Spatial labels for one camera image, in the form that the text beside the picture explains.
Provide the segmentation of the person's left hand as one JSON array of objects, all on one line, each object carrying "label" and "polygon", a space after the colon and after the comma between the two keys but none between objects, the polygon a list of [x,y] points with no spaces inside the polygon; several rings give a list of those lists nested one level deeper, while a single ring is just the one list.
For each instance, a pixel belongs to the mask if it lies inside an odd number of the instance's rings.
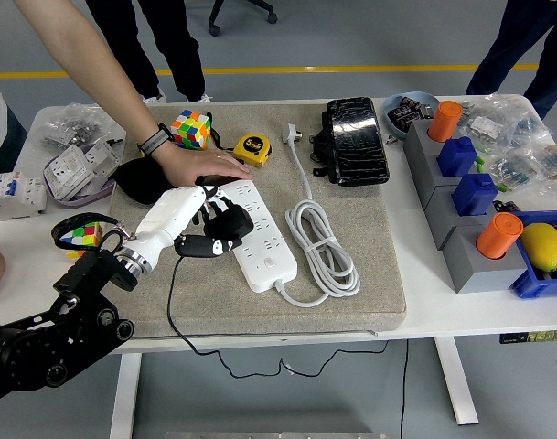
[{"label": "person's left hand", "polygon": [[245,165],[220,151],[186,150],[165,143],[152,157],[161,166],[166,180],[173,187],[195,186],[199,177],[252,177]]}]

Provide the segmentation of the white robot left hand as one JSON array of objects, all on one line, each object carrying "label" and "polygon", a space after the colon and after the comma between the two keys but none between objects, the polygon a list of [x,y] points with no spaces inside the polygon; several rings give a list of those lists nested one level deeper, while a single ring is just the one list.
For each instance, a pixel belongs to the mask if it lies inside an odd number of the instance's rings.
[{"label": "white robot left hand", "polygon": [[173,246],[185,257],[212,258],[241,245],[251,231],[248,212],[219,187],[173,188],[149,210],[121,256],[150,273],[164,248]]}]

